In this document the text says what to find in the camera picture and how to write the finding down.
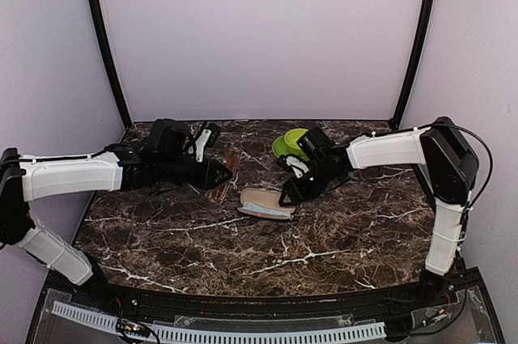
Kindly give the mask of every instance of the dark brown marble surface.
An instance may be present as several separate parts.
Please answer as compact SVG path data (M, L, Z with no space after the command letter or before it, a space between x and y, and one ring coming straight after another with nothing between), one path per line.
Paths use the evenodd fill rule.
M199 295L317 295L418 279L433 214L408 167L370 168L306 202L289 222L239 213L245 187L279 189L291 176L271 143L295 127L319 125L336 142L385 131L375 121L225 121L208 156L229 146L242 159L227 198L214 204L189 185L98 193L77 247L97 258L110 282ZM137 124L126 142L144 138Z

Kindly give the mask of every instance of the black post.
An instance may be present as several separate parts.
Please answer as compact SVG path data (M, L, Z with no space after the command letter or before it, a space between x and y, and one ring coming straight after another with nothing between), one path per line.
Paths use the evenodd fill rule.
M410 60L406 69L405 80L401 88L401 94L397 101L396 111L394 116L388 122L393 130L398 130L403 115L405 114L406 105L412 92L415 75L418 71L419 60L421 59L422 47L427 36L428 23L430 21L431 7L434 0L422 0L421 12L419 14L419 21L417 31L415 32L414 46L410 54Z
M91 18L96 29L97 42L99 43L100 53L103 57L104 68L108 75L108 81L112 88L113 97L115 97L115 102L117 103L117 108L121 115L122 122L124 123L125 128L128 129L132 125L131 116L124 100L124 95L122 94L121 83L117 77L117 71L115 70L112 50L110 49L106 27L104 26L103 14L100 9L100 1L88 0L88 2L90 3Z

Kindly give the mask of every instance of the green plate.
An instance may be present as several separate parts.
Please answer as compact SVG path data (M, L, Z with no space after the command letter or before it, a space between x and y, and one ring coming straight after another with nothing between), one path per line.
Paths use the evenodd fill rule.
M272 151L274 152L274 155L278 158L281 155L298 155L300 158L304 160L308 160L308 157L302 152L302 150L295 150L291 147L289 147L286 142L284 141L284 136L281 136L277 139L275 139L274 144L272 144Z

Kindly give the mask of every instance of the white wall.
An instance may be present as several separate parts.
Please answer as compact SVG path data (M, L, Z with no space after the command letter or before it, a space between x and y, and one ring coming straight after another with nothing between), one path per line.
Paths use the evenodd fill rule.
M495 176L471 216L464 252L481 269L508 342L516 342L518 0L435 0L404 126L440 115L480 134L494 153Z
M123 127L87 0L0 0L0 7L0 151L84 153L118 141ZM89 197L32 208L71 240ZM10 246L0 267L0 343L23 343L47 270Z
M135 121L389 119L421 0L103 0Z

